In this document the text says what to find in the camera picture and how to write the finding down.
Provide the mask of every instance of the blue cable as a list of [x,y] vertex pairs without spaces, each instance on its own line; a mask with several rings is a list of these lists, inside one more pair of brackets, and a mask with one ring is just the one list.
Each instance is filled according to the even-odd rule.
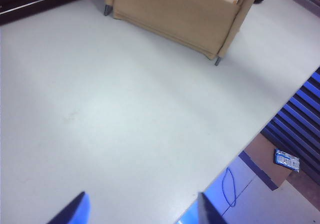
[[[225,182],[225,178],[226,178],[226,175],[227,175],[227,172],[230,172],[231,174],[231,177],[232,177],[232,182],[233,182],[233,195],[234,195],[234,201],[232,203],[229,202],[228,198],[226,197],[226,194],[225,194],[225,186],[224,186],[224,182]],[[222,193],[223,193],[223,196],[226,200],[226,202],[229,204],[229,207],[235,207],[236,206],[236,185],[235,185],[235,178],[234,178],[234,175],[232,174],[231,172],[231,169],[230,168],[227,168],[226,171],[225,171],[225,174],[224,174],[224,177],[222,179]]]

